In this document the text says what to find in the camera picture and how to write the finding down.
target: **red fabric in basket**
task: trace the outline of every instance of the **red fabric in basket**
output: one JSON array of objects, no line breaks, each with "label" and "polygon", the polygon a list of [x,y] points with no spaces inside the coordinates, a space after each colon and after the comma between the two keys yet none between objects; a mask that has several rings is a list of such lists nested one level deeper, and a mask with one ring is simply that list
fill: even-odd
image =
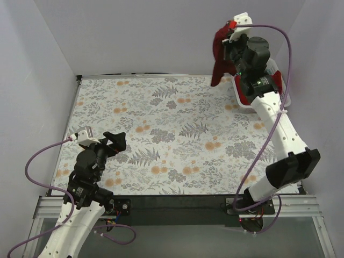
[{"label": "red fabric in basket", "polygon": [[[281,75],[281,72],[276,71],[274,73],[274,75],[272,75],[272,78],[274,79],[275,83],[277,84],[279,94],[282,94],[282,75]],[[239,85],[240,85],[240,76],[237,75],[235,77],[235,86],[236,86],[236,89],[238,91],[240,102],[245,106],[250,106],[250,102],[247,100],[246,96],[242,93]]]}]

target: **floral pattern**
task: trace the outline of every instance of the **floral pattern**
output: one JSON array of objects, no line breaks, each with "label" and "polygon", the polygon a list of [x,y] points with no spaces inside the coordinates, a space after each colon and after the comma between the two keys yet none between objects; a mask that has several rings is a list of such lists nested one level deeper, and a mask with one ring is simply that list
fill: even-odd
[{"label": "floral pattern", "polygon": [[[233,194],[267,132],[257,114],[238,110],[231,77],[210,87],[210,76],[83,80],[69,133],[91,126],[94,136],[126,132],[127,149],[109,158],[100,187],[115,195]],[[52,185],[66,189],[77,154],[62,147]],[[268,146],[244,189],[275,162]],[[290,185],[282,193],[298,193]]]}]

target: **plastic basket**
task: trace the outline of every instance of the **plastic basket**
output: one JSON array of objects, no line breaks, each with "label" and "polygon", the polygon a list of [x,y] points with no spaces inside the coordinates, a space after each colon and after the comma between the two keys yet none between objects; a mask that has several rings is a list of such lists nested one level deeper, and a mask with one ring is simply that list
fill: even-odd
[{"label": "plastic basket", "polygon": [[[269,59],[269,61],[267,62],[267,68],[266,71],[268,72],[268,74],[273,75],[275,72],[278,71],[278,67],[276,62],[273,59]],[[237,85],[235,83],[235,79],[233,76],[231,76],[232,78],[232,82],[233,82],[233,86],[234,86],[234,92],[235,92],[235,96],[236,99],[238,101],[238,106],[239,106],[239,110],[242,113],[255,113],[255,110],[253,109],[253,107],[251,105],[244,105],[240,102],[240,98],[239,98],[239,94],[238,94],[238,90],[237,90]],[[282,77],[282,94],[281,94],[281,101],[284,98],[284,92],[285,92],[285,83]],[[291,99],[289,94],[286,97],[286,102],[285,102],[285,108],[287,108],[288,106],[290,106],[291,104]]]}]

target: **gray wall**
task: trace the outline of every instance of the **gray wall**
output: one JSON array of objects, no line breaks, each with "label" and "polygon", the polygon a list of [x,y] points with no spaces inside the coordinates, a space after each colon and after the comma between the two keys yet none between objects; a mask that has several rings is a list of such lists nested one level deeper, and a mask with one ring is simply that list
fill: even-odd
[{"label": "gray wall", "polygon": [[[27,238],[38,196],[29,157],[62,139],[75,77],[33,0],[0,0],[0,257]],[[59,149],[30,167],[49,183]],[[23,250],[12,257],[21,257]]]},{"label": "gray wall", "polygon": [[[321,160],[304,184],[316,194],[337,257],[344,257],[344,2],[306,0],[292,29],[293,68],[289,116]],[[286,68],[286,49],[277,55]]]},{"label": "gray wall", "polygon": [[[304,0],[35,0],[75,74],[210,74],[216,31],[247,11],[289,30]],[[283,37],[269,29],[277,54]]]}]

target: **red cloth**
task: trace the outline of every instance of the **red cloth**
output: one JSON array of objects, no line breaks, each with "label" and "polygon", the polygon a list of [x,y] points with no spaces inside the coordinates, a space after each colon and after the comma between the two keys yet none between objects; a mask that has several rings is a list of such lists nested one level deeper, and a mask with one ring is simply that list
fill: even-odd
[{"label": "red cloth", "polygon": [[[272,78],[274,79],[277,87],[278,87],[278,92],[279,94],[282,94],[282,75],[280,71],[275,72],[274,75],[272,75]],[[246,96],[242,93],[239,85],[240,85],[240,76],[235,77],[235,85],[236,89],[238,91],[239,99],[240,102],[245,105],[245,106],[250,106],[250,102],[247,100]]]},{"label": "red cloth", "polygon": [[216,34],[213,42],[213,54],[215,58],[215,65],[213,70],[213,76],[211,78],[211,86],[218,85],[223,77],[224,73],[230,73],[235,75],[237,70],[231,61],[224,60],[224,46],[222,41],[227,38],[228,24],[221,28]]}]

